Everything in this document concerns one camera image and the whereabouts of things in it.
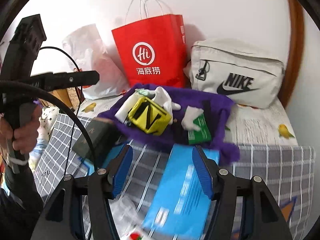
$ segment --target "wooden bed frame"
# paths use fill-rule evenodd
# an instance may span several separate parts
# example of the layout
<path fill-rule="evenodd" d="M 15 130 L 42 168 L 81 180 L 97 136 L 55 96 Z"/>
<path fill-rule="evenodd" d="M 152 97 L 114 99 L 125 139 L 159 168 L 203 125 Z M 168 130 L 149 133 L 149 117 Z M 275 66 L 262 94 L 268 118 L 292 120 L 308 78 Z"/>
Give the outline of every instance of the wooden bed frame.
<path fill-rule="evenodd" d="M 288 3 L 291 21 L 290 50 L 287 69 L 278 94 L 278 98 L 284 108 L 288 105 L 293 93 L 304 49 L 303 7 L 297 0 L 288 0 Z"/>

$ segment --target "hand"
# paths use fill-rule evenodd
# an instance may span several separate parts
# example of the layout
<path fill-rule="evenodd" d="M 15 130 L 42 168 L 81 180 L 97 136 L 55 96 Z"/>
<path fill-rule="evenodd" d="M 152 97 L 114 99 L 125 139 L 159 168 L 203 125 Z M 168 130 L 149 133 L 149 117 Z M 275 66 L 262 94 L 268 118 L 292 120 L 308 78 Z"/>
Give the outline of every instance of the hand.
<path fill-rule="evenodd" d="M 40 125 L 39 117 L 41 113 L 41 107 L 37 106 L 32 113 L 31 121 L 14 131 L 12 131 L 9 123 L 3 117 L 0 117 L 0 151 L 4 159 L 7 159 L 7 139 L 12 139 L 12 136 L 15 138 L 12 143 L 14 150 L 20 151 L 21 154 L 26 154 L 33 150 L 37 143 L 37 129 Z"/>

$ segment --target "small green item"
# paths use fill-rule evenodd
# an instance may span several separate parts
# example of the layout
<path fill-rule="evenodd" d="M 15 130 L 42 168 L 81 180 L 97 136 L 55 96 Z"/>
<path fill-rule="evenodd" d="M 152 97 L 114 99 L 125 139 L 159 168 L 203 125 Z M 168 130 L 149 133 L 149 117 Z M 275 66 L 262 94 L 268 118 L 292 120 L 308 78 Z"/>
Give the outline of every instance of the small green item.
<path fill-rule="evenodd" d="M 209 132 L 208 126 L 205 122 L 204 114 L 194 119 L 193 123 L 200 127 L 200 131 L 188 131 L 189 144 L 198 144 L 202 142 L 211 141 L 211 134 Z"/>

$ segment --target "white paper bag handle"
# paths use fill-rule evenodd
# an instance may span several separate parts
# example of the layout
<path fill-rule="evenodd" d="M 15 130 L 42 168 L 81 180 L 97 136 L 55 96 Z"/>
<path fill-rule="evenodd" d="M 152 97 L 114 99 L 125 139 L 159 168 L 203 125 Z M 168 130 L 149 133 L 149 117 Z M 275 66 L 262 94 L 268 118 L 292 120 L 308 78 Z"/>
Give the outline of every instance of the white paper bag handle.
<path fill-rule="evenodd" d="M 124 18 L 124 24 L 125 24 L 125 25 L 126 25 L 126 23 L 127 23 L 127 16 L 128 16 L 128 13 L 129 13 L 129 10 L 130 10 L 130 7 L 131 7 L 133 1 L 134 1 L 134 0 L 131 0 L 130 5 L 129 5 L 129 8 L 128 8 L 128 10 L 127 10 L 127 13 L 125 14 L 125 18 Z M 146 5 L 146 2 L 145 2 L 145 0 L 142 0 L 142 1 L 143 1 L 143 3 L 144 3 L 144 6 L 145 6 L 145 13 L 146 13 L 146 15 L 147 15 L 147 18 L 149 18 L 148 8 L 147 8 L 147 5 Z"/>
<path fill-rule="evenodd" d="M 142 15 L 141 15 L 141 1 L 142 0 L 140 0 L 140 18 L 142 18 Z M 144 1 L 144 11 L 145 11 L 145 14 L 146 14 L 146 16 L 147 16 L 147 18 L 149 18 L 149 15 L 148 15 L 148 8 L 147 8 L 147 1 L 149 1 L 149 0 L 143 0 Z M 156 2 L 157 2 L 157 4 L 160 6 L 160 8 L 161 8 L 161 14 L 162 14 L 162 16 L 163 16 L 163 8 L 162 8 L 162 6 L 161 6 L 161 3 L 159 2 L 159 0 L 155 0 Z"/>

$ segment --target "purple fleece cloth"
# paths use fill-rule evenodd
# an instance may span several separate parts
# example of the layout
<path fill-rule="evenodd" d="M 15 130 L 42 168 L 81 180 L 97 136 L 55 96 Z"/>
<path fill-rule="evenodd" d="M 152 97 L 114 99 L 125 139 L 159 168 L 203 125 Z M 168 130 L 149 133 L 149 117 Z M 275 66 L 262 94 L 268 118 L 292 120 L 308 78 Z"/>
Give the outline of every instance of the purple fleece cloth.
<path fill-rule="evenodd" d="M 207 149 L 215 149 L 220 151 L 220 165 L 227 165 L 231 162 L 235 162 L 239 160 L 240 152 L 239 148 L 235 144 L 224 143 L 223 139 L 225 136 L 225 124 L 230 115 L 231 106 L 234 105 L 234 102 L 223 95 L 207 93 L 192 89 L 182 89 L 182 88 L 174 88 L 163 86 L 163 88 L 170 95 L 172 102 L 178 103 L 181 105 L 180 111 L 173 111 L 173 118 L 177 119 L 178 122 L 173 125 L 168 125 L 164 130 L 163 134 L 160 136 L 155 136 L 152 134 L 146 134 L 142 130 L 136 127 L 127 127 L 123 123 L 119 122 L 119 120 L 115 117 L 116 112 L 120 109 L 122 104 L 131 96 L 135 89 L 144 88 L 149 90 L 155 90 L 158 86 L 153 84 L 135 84 L 133 88 L 131 88 L 121 99 L 119 99 L 110 110 L 100 113 L 98 117 L 109 118 L 115 121 L 118 129 L 127 137 L 132 138 L 134 140 L 140 141 L 144 144 L 149 144 L 158 150 L 171 150 L 172 146 L 175 143 L 183 143 L 177 140 L 178 137 L 186 138 L 185 144 L 188 141 L 188 132 L 184 131 L 181 126 L 181 121 L 184 117 L 185 110 L 187 106 L 192 106 L 196 108 L 204 109 L 204 104 L 207 105 L 210 103 L 210 117 L 211 120 L 214 120 L 215 124 L 215 132 L 212 136 L 213 139 L 211 142 L 201 143 L 200 145 L 203 148 Z"/>

